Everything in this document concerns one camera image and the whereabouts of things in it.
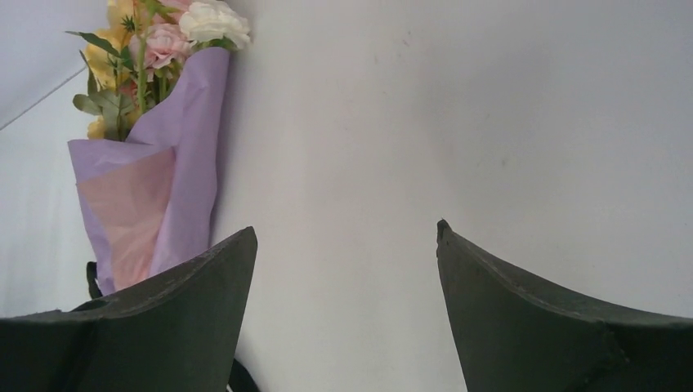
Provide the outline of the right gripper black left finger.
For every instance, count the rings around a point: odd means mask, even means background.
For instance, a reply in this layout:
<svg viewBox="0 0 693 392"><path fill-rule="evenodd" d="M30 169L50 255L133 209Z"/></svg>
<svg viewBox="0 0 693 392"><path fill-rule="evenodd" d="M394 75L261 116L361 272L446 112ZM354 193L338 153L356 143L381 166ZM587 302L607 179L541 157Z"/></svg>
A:
<svg viewBox="0 0 693 392"><path fill-rule="evenodd" d="M230 390L256 255L247 227L74 310L3 318L2 390Z"/></svg>

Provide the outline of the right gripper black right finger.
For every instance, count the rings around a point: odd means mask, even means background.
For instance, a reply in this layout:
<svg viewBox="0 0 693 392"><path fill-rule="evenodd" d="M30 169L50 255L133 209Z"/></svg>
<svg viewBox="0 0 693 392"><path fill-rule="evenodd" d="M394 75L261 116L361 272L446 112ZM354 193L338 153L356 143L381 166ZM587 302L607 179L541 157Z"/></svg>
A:
<svg viewBox="0 0 693 392"><path fill-rule="evenodd" d="M437 225L437 264L470 391L689 391L692 321L560 286Z"/></svg>

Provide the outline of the black ribbon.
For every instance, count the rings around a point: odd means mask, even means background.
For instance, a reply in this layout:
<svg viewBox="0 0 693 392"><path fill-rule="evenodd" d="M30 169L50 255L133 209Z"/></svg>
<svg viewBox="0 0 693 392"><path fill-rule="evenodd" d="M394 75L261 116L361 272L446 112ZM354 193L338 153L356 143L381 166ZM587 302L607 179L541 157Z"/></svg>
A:
<svg viewBox="0 0 693 392"><path fill-rule="evenodd" d="M103 296L97 282L97 267L95 261L86 264L86 279L89 296L92 300ZM226 384L226 391L229 392L259 392L257 383L251 376L248 369L238 360L234 359L230 376Z"/></svg>

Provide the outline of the purple pink wrapping paper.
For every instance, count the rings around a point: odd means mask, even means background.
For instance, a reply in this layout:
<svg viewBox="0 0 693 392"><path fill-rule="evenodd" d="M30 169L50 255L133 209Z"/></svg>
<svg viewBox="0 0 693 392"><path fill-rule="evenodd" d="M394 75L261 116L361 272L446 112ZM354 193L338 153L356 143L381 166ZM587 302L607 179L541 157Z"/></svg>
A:
<svg viewBox="0 0 693 392"><path fill-rule="evenodd" d="M220 47L193 54L170 95L125 141L68 143L102 294L208 249L229 62Z"/></svg>

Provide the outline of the yellow fake flower stem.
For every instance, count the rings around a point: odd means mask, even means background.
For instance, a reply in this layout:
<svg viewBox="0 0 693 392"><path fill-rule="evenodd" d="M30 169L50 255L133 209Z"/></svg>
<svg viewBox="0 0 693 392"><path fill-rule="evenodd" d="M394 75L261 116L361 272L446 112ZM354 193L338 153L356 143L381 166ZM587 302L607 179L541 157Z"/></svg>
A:
<svg viewBox="0 0 693 392"><path fill-rule="evenodd" d="M87 91L75 95L72 104L94 117L87 128L89 139L124 141L138 116L135 61L129 49L140 27L137 5L137 1L108 1L108 27L68 32L86 43L80 57L87 71Z"/></svg>

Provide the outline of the pink bud fake flower stem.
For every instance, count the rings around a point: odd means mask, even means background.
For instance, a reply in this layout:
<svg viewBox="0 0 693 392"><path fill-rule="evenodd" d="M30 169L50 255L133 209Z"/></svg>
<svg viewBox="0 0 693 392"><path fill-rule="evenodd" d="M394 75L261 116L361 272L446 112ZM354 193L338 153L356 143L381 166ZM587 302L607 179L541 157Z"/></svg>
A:
<svg viewBox="0 0 693 392"><path fill-rule="evenodd" d="M135 105L140 114L168 98L192 44L179 20L190 1L135 1L134 33L128 43L135 72Z"/></svg>

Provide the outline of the white fake flower stem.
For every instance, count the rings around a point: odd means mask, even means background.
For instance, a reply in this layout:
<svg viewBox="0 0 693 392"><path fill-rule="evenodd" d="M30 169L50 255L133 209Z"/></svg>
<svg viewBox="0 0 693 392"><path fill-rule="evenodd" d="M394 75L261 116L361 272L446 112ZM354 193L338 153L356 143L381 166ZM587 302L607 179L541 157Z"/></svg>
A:
<svg viewBox="0 0 693 392"><path fill-rule="evenodd" d="M178 20L181 32L198 47L242 50L250 42L248 20L224 1L193 1Z"/></svg>

